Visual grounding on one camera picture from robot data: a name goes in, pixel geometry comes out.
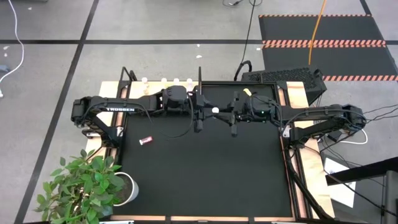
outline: yellow tag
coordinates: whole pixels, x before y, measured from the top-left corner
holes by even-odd
[[[245,92],[248,96],[251,96],[251,92],[248,88],[245,88],[243,92]]]

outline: potted plant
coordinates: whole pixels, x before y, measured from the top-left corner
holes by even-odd
[[[37,196],[40,205],[35,211],[43,213],[43,221],[53,224],[99,223],[99,218],[112,214],[114,205],[125,204],[137,196],[138,186],[131,177],[125,173],[115,174],[121,166],[112,166],[110,156],[91,159],[94,151],[87,154],[82,149],[81,156],[72,156],[74,160],[67,165],[61,157],[62,168],[51,173],[54,180],[43,183],[45,196]]]

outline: white flower pot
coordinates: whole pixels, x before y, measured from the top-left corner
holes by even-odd
[[[113,206],[122,206],[128,202],[131,202],[132,200],[134,200],[137,197],[139,188],[138,188],[137,183],[130,177],[129,174],[127,174],[125,172],[117,172],[117,173],[115,173],[115,175],[118,175],[118,176],[125,175],[130,178],[131,183],[132,183],[132,190],[131,190],[130,197],[127,200],[125,200],[124,202],[121,202],[120,204],[113,205]]]

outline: orange cable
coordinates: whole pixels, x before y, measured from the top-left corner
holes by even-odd
[[[315,39],[315,34],[317,33],[318,25],[319,25],[319,22],[321,21],[321,17],[322,17],[323,9],[325,8],[325,5],[326,5],[326,0],[323,0],[321,12],[319,13],[317,24],[315,25],[315,29],[313,30],[312,39],[310,42],[310,54],[308,55],[308,65],[311,65],[312,43]]]

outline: white cable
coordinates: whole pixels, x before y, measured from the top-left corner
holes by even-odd
[[[368,135],[366,134],[364,129],[361,129],[361,131],[364,133],[365,135],[365,142],[350,142],[350,141],[341,141],[340,143],[348,143],[348,144],[366,144],[368,143]]]
[[[19,38],[18,38],[18,33],[17,33],[17,28],[18,28],[17,13],[15,12],[15,9],[14,9],[14,6],[12,5],[12,3],[11,3],[11,0],[8,0],[8,2],[10,3],[11,9],[12,9],[12,11],[13,11],[13,13],[14,13],[14,18],[15,18],[15,30],[14,30],[14,31],[15,31],[15,37],[17,37],[18,42],[19,42],[19,43],[21,44],[21,46],[22,46],[22,58],[21,58],[21,62],[19,63],[19,65],[18,65],[15,69],[13,69],[12,71],[10,71],[9,73],[5,74],[3,77],[0,78],[0,84],[1,84],[1,82],[2,82],[2,80],[3,80],[4,78],[6,78],[7,76],[9,76],[11,73],[15,72],[15,71],[22,65],[22,63],[24,62],[24,55],[25,55],[24,44],[19,40]],[[2,97],[3,97],[3,94],[2,94],[1,89],[0,89],[0,98],[2,98]]]

